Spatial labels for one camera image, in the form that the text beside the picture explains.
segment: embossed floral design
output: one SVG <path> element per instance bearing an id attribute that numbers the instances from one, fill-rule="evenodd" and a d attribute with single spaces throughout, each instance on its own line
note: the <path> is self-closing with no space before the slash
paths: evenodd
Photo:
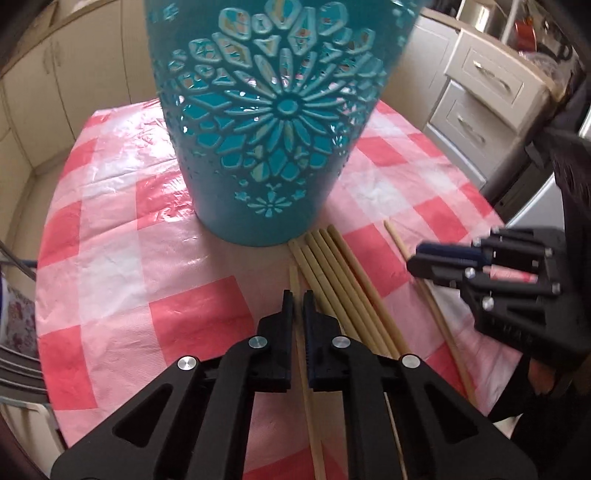
<path id="1" fill-rule="evenodd" d="M 220 31 L 173 51 L 164 69 L 155 66 L 168 71 L 157 78 L 167 86 L 167 113 L 176 112 L 167 122 L 194 138 L 197 158 L 216 155 L 243 188 L 250 181 L 260 192 L 257 184 L 282 181 L 285 193 L 273 187 L 266 199 L 235 193 L 260 215 L 271 218 L 305 198 L 308 177 L 348 154 L 379 98 L 387 74 L 371 53 L 375 32 L 348 21 L 340 2 L 316 9 L 268 0 L 255 15 L 225 8 Z"/>

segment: wooden stick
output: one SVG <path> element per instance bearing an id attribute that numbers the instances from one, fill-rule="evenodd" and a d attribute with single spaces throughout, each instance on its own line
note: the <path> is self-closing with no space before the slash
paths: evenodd
<path id="1" fill-rule="evenodd" d="M 394 358 L 394 359 L 399 358 L 400 353 L 398 352 L 398 348 L 396 347 L 396 344 L 394 343 L 394 341 L 390 337 L 388 331 L 386 330 L 386 327 L 382 323 L 382 320 L 380 320 L 378 314 L 376 313 L 376 311 L 374 309 L 374 306 L 371 305 L 371 302 L 369 301 L 367 295 L 363 291 L 363 288 L 361 288 L 361 285 L 359 285 L 357 278 L 355 278 L 355 275 L 351 271 L 349 265 L 347 264 L 347 261 L 345 260 L 345 258 L 341 254 L 339 247 L 336 246 L 335 241 L 332 240 L 329 233 L 324 229 L 321 229 L 319 232 L 320 238 L 323 240 L 323 242 L 320 242 L 320 240 L 316 236 L 316 232 L 313 232 L 313 235 L 318 240 L 318 244 L 320 245 L 320 248 L 322 248 L 324 250 L 324 246 L 326 246 L 326 248 L 329 249 L 330 255 L 328 254 L 328 252 L 325 252 L 326 258 L 329 260 L 329 262 L 335 261 L 336 264 L 338 265 L 338 268 L 336 265 L 333 265 L 333 270 L 337 274 L 338 274 L 338 271 L 344 273 L 344 275 L 346 277 L 346 281 L 342 281 L 343 286 L 345 287 L 347 294 L 350 295 L 351 298 L 353 299 L 353 303 L 355 303 L 356 307 L 358 307 L 357 302 L 358 301 L 361 302 L 362 305 L 359 306 L 357 308 L 357 310 L 361 314 L 364 321 L 368 325 L 373 324 L 377 328 L 378 335 L 386 343 L 386 346 L 388 348 L 388 352 L 390 353 L 392 358 Z"/>
<path id="2" fill-rule="evenodd" d="M 404 244 L 404 241 L 402 240 L 394 226 L 388 220 L 384 221 L 384 226 L 386 227 L 386 230 L 388 231 L 388 233 L 392 237 L 392 240 L 398 247 L 398 250 L 400 250 L 402 258 L 405 262 L 407 262 L 408 259 L 411 257 L 411 254 L 408 251 L 407 246 Z M 416 278 L 415 282 L 418 287 L 418 292 L 420 293 L 421 297 L 423 297 L 423 301 L 426 302 L 429 306 L 431 314 L 433 315 L 433 319 L 435 320 L 435 323 L 439 328 L 439 331 L 441 332 L 441 335 L 445 340 L 445 343 L 449 347 L 449 350 L 452 354 L 452 358 L 456 363 L 457 371 L 460 374 L 460 379 L 462 380 L 462 384 L 464 385 L 464 389 L 466 390 L 466 394 L 468 395 L 468 400 L 472 405 L 477 407 L 478 402 L 476 401 L 476 393 L 474 392 L 472 379 L 468 373 L 468 369 L 466 368 L 466 363 L 462 358 L 462 354 L 460 353 L 460 350 L 457 347 L 457 343 L 452 335 L 452 331 L 449 329 L 449 325 L 447 324 L 445 317 L 443 316 L 443 312 L 441 311 L 441 308 L 439 308 L 439 305 L 437 304 L 437 301 L 433 296 L 433 292 L 431 292 L 431 290 L 429 289 L 427 282 L 425 282 L 422 278 Z"/>
<path id="3" fill-rule="evenodd" d="M 320 303 L 320 308 L 322 309 L 322 311 L 325 314 L 336 318 L 336 313 L 333 310 L 333 307 L 330 306 L 330 302 L 328 298 L 326 298 L 326 295 L 324 294 L 324 291 L 322 290 L 320 283 L 318 283 L 318 280 L 316 280 L 314 272 L 312 272 L 312 269 L 308 265 L 308 261 L 304 257 L 304 254 L 302 253 L 299 244 L 295 240 L 290 240 L 287 245 L 291 250 L 291 254 L 294 256 L 295 261 L 300 266 L 300 270 L 304 274 L 304 278 L 308 282 L 308 285 L 314 292 L 314 297 L 316 297 L 316 301 Z"/>
<path id="4" fill-rule="evenodd" d="M 345 292 L 345 289 L 343 288 L 339 277 L 331 268 L 328 260 L 324 256 L 324 253 L 322 249 L 318 246 L 316 240 L 309 233 L 307 233 L 306 241 L 308 242 L 308 246 L 312 250 L 312 253 L 316 257 L 316 260 L 319 263 L 320 268 L 322 269 L 326 278 L 328 279 L 330 286 L 333 287 L 339 304 L 344 308 L 345 312 L 347 313 L 347 316 L 353 324 L 353 327 L 355 328 L 355 331 L 361 337 L 361 341 L 365 345 L 367 345 L 373 353 L 377 353 L 378 355 L 387 355 L 388 349 L 386 348 L 384 341 L 382 341 L 380 345 L 378 344 L 376 339 L 371 335 L 366 324 L 361 319 L 359 312 L 355 309 L 353 301 Z"/>
<path id="5" fill-rule="evenodd" d="M 310 439 L 312 464 L 314 465 L 314 478 L 316 480 L 326 480 L 322 442 L 316 432 L 314 414 L 312 411 L 312 390 L 309 389 L 307 382 L 306 340 L 304 337 L 304 322 L 301 316 L 301 288 L 297 267 L 295 265 L 290 265 L 290 289 L 295 301 L 295 350 L 297 353 L 298 364 L 300 366 L 301 391 L 304 397 L 304 412 L 306 414 L 306 424 L 308 425 L 308 438 Z"/>
<path id="6" fill-rule="evenodd" d="M 392 318 L 392 316 L 390 315 L 390 313 L 386 309 L 384 302 L 382 301 L 382 297 L 379 296 L 378 291 L 375 289 L 374 285 L 371 283 L 371 280 L 367 276 L 367 273 L 365 273 L 365 270 L 363 269 L 363 267 L 359 263 L 359 260 L 357 260 L 357 257 L 355 257 L 355 254 L 349 248 L 349 245 L 347 245 L 347 242 L 345 242 L 345 239 L 343 238 L 343 236 L 339 233 L 339 231 L 335 228 L 334 225 L 329 225 L 328 231 L 329 231 L 329 234 L 332 237 L 332 239 L 335 241 L 335 243 L 339 247 L 341 253 L 346 258 L 347 262 L 349 263 L 349 266 L 351 267 L 351 269 L 353 270 L 353 272 L 357 276 L 359 283 L 361 283 L 361 285 L 363 286 L 363 289 L 365 290 L 366 294 L 368 295 L 376 312 L 378 312 L 379 317 L 381 318 L 384 326 L 388 330 L 390 337 L 392 338 L 392 340 L 396 344 L 396 348 L 398 349 L 400 354 L 406 355 L 407 353 L 410 353 L 411 352 L 410 348 L 408 347 L 408 344 L 404 340 L 404 337 L 402 336 L 402 333 L 398 329 L 398 326 L 396 326 L 394 319 Z"/>
<path id="7" fill-rule="evenodd" d="M 333 310 L 336 313 L 335 316 L 337 319 L 339 319 L 339 323 L 341 325 L 342 330 L 345 332 L 345 335 L 360 342 L 361 338 L 359 337 L 359 333 L 357 332 L 357 330 L 355 330 L 353 322 L 351 322 L 349 315 L 347 315 L 347 312 L 341 305 L 341 302 L 339 302 L 339 298 L 337 297 L 333 287 L 330 285 L 328 278 L 326 278 L 326 275 L 322 271 L 322 268 L 320 267 L 318 261 L 316 260 L 316 257 L 312 253 L 312 250 L 310 250 L 310 247 L 306 245 L 301 249 L 301 251 L 304 254 L 306 260 L 308 261 L 308 265 L 312 269 L 312 272 L 314 272 L 314 276 L 320 283 L 322 290 L 324 291 L 324 293 L 326 293 L 326 298 L 329 299 L 330 306 L 333 307 Z"/>
<path id="8" fill-rule="evenodd" d="M 384 356 L 391 356 L 392 352 L 390 351 L 390 348 L 386 344 L 385 340 L 387 338 L 392 342 L 392 339 L 389 338 L 389 335 L 386 335 L 386 337 L 384 337 L 380 334 L 377 326 L 370 318 L 368 311 L 363 306 L 361 299 L 359 298 L 357 292 L 353 288 L 353 285 L 351 285 L 350 281 L 345 275 L 345 272 L 337 262 L 337 259 L 335 258 L 333 253 L 330 251 L 329 246 L 324 241 L 324 238 L 322 238 L 320 232 L 317 230 L 315 232 L 312 232 L 312 234 L 307 233 L 306 241 L 308 242 L 310 247 L 312 247 L 312 244 L 314 244 L 315 248 L 320 250 L 318 252 L 318 255 L 322 256 L 323 262 L 328 263 L 327 268 L 331 269 L 333 271 L 333 275 L 336 276 L 340 289 L 335 290 L 340 298 L 341 303 L 345 307 L 345 310 L 347 310 L 347 313 L 353 321 L 355 329 L 360 333 L 363 330 L 367 332 L 367 335 L 371 337 L 374 345 L 376 346 L 376 350 L 374 351 L 374 353 L 378 353 Z"/>
<path id="9" fill-rule="evenodd" d="M 346 302 L 348 300 L 348 297 L 346 296 L 346 293 L 345 293 L 343 287 L 338 282 L 338 278 L 336 278 L 336 274 L 330 268 L 330 265 L 328 264 L 328 262 L 325 259 L 324 255 L 322 255 L 322 252 L 319 251 L 320 248 L 319 248 L 318 244 L 316 243 L 314 237 L 313 236 L 310 236 L 309 234 L 307 234 L 306 235 L 306 240 L 307 240 L 309 246 L 311 246 L 312 248 L 314 248 L 314 250 L 315 250 L 314 253 L 316 254 L 316 259 L 319 261 L 319 263 L 321 263 L 322 269 L 323 269 L 324 273 L 325 274 L 328 273 L 329 276 L 334 277 L 333 280 L 336 280 L 336 284 L 338 285 L 337 286 L 337 289 L 338 289 L 338 291 L 340 291 L 341 294 L 337 298 L 335 298 L 335 302 L 337 302 L 337 305 L 333 305 L 333 307 L 335 308 L 335 310 L 344 309 L 343 304 L 340 304 L 340 301 L 344 299 L 345 302 Z M 306 252 L 307 251 L 310 251 L 310 250 L 311 250 L 310 248 L 304 247 L 304 249 L 303 249 L 304 255 L 306 255 Z M 309 260 L 309 263 L 310 263 L 310 265 L 312 267 L 312 270 L 316 273 L 316 275 L 318 277 L 317 270 L 315 270 L 315 268 L 314 268 L 314 263 L 311 262 L 310 260 Z M 359 331 L 363 331 L 363 330 L 367 330 L 367 328 L 363 328 L 364 327 L 363 320 L 361 319 L 361 317 L 359 317 L 359 314 L 358 313 L 357 313 L 356 316 L 359 318 L 359 321 L 361 322 L 361 326 L 362 326 L 361 329 L 358 329 L 358 332 Z M 373 342 L 374 343 L 374 347 L 373 348 L 371 347 L 371 344 L 368 345 L 368 343 L 366 343 L 366 342 L 364 342 L 364 343 L 371 350 L 377 349 L 377 346 L 375 345 L 375 342 Z M 402 455 L 402 446 L 400 444 L 400 438 L 398 436 L 398 430 L 396 428 L 396 424 L 394 423 L 394 416 L 392 415 L 392 407 L 390 405 L 390 400 L 389 400 L 388 395 L 386 393 L 384 393 L 384 401 L 386 402 L 386 407 L 388 409 L 388 415 L 389 415 L 390 423 L 391 423 L 391 426 L 392 426 L 392 431 L 394 433 L 394 440 L 396 441 L 396 448 L 398 449 L 398 458 L 400 459 L 400 467 L 401 467 L 401 470 L 402 470 L 402 478 L 404 480 L 408 480 L 406 465 L 404 463 L 404 457 Z"/>

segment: plastic tablecloth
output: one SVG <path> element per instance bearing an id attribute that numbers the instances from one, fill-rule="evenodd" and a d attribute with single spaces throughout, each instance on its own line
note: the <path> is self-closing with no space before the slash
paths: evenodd
<path id="1" fill-rule="evenodd" d="M 316 227 L 345 236 L 411 349 L 463 391 L 436 324 L 382 225 L 414 249 L 469 242 L 500 225 L 468 179 L 401 115 L 379 103 Z M 227 243 L 196 218 L 160 104 L 96 112 L 66 162 L 47 216 L 37 333 L 50 400 L 73 444 L 183 355 L 205 360 L 281 309 L 286 245 Z M 457 291 L 436 297 L 487 413 L 519 354 L 475 332 Z M 299 382 L 257 394 L 245 478 L 313 478 Z M 342 478 L 344 453 L 327 449 Z"/>

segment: white cabinet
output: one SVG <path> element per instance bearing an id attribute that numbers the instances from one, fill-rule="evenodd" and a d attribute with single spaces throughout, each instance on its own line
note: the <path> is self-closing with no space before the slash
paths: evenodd
<path id="1" fill-rule="evenodd" d="M 523 60 L 505 48 L 462 30 L 446 74 L 519 133 L 534 123 L 550 92 Z"/>
<path id="2" fill-rule="evenodd" d="M 450 82 L 429 122 L 466 155 L 485 178 L 520 144 L 494 113 L 455 82 Z"/>
<path id="3" fill-rule="evenodd" d="M 130 103 L 120 1 L 65 25 L 53 34 L 51 43 L 57 84 L 75 136 L 96 110 Z"/>
<path id="4" fill-rule="evenodd" d="M 457 36 L 452 27 L 420 17 L 384 89 L 382 100 L 419 130 L 446 85 L 444 71 Z"/>
<path id="5" fill-rule="evenodd" d="M 3 78 L 9 114 L 33 167 L 71 148 L 74 136 L 61 104 L 47 39 Z"/>
<path id="6" fill-rule="evenodd" d="M 31 174 L 12 132 L 0 141 L 0 239 L 6 240 L 14 210 Z"/>
<path id="7" fill-rule="evenodd" d="M 144 2 L 122 1 L 122 34 L 125 73 L 132 103 L 144 102 L 157 97 L 148 51 Z"/>

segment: silver bolt head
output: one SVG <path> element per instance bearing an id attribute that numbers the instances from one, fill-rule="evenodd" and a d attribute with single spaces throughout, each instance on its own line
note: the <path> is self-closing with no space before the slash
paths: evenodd
<path id="1" fill-rule="evenodd" d="M 177 367 L 181 370 L 192 370 L 197 366 L 197 359 L 193 356 L 184 356 L 177 362 Z"/>
<path id="2" fill-rule="evenodd" d="M 260 336 L 260 335 L 256 335 L 248 341 L 248 345 L 251 348 L 257 348 L 257 349 L 265 348 L 268 343 L 269 342 L 267 341 L 267 339 L 265 337 Z"/>
<path id="3" fill-rule="evenodd" d="M 333 338 L 333 345 L 337 348 L 347 348 L 351 345 L 351 340 L 347 337 L 338 336 Z"/>
<path id="4" fill-rule="evenodd" d="M 404 355 L 402 357 L 402 364 L 406 368 L 417 368 L 421 364 L 421 359 L 416 355 Z"/>
<path id="5" fill-rule="evenodd" d="M 484 297 L 482 299 L 482 308 L 487 312 L 491 311 L 495 307 L 495 301 L 492 297 Z"/>

